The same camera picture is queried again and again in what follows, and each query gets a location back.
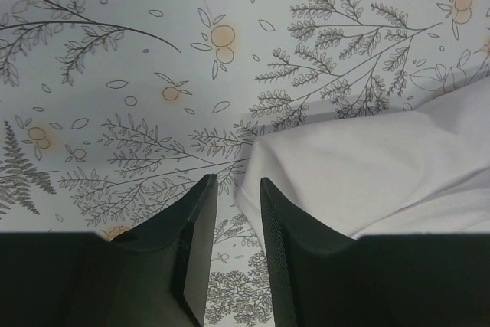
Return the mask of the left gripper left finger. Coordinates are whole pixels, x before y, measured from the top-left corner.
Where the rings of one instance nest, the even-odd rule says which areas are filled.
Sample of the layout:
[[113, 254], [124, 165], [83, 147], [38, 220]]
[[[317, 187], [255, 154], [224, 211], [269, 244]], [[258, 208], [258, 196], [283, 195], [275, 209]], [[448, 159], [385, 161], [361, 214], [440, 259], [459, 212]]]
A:
[[201, 326], [217, 177], [129, 231], [1, 235], [3, 326]]

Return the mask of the white t shirt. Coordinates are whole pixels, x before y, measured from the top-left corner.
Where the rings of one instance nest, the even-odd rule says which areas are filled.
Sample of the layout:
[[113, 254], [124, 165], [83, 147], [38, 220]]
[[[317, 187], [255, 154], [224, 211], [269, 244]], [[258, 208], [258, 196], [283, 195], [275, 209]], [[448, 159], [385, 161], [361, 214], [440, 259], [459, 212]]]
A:
[[263, 235], [260, 181], [352, 238], [489, 230], [489, 81], [414, 111], [257, 138], [236, 203]]

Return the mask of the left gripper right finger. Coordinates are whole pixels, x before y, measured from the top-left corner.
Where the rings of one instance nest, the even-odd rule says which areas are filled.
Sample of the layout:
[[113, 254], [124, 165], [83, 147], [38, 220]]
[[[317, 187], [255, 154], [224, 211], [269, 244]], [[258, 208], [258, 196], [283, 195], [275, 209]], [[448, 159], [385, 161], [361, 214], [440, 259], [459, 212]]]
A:
[[487, 326], [486, 234], [341, 234], [268, 178], [261, 220], [277, 326]]

